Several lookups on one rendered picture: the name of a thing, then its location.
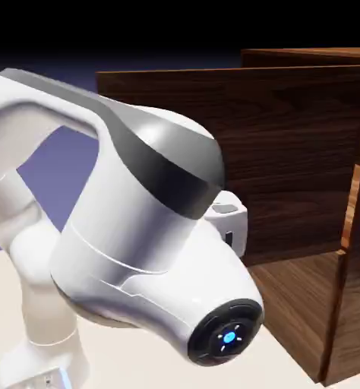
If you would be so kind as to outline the small dark wooden cabinet door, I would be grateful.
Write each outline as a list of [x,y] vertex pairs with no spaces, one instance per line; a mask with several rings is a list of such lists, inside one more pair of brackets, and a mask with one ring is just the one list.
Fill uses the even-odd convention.
[[249,268],[264,299],[265,326],[316,383],[323,380],[344,251]]

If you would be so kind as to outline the large dark wooden cabinet door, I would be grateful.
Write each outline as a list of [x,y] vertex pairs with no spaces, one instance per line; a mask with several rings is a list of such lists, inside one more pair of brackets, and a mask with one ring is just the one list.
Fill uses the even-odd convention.
[[336,251],[360,135],[360,65],[100,71],[108,98],[181,113],[219,142],[248,209],[245,263]]

